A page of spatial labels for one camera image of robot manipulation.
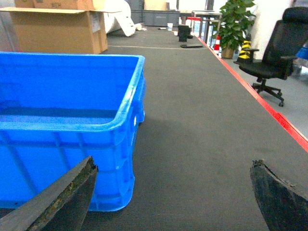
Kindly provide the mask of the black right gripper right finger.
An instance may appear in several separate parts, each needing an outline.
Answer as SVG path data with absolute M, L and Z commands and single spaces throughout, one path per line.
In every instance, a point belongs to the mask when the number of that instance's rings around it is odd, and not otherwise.
M 250 179 L 256 203 L 270 231 L 306 231 L 308 195 L 263 159 L 253 160 Z

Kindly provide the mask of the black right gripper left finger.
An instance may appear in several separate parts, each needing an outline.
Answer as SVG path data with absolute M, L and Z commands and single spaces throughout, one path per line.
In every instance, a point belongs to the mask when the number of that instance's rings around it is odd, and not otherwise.
M 2 231 L 79 231 L 94 193 L 98 166 L 89 156 L 37 196 L 0 219 Z

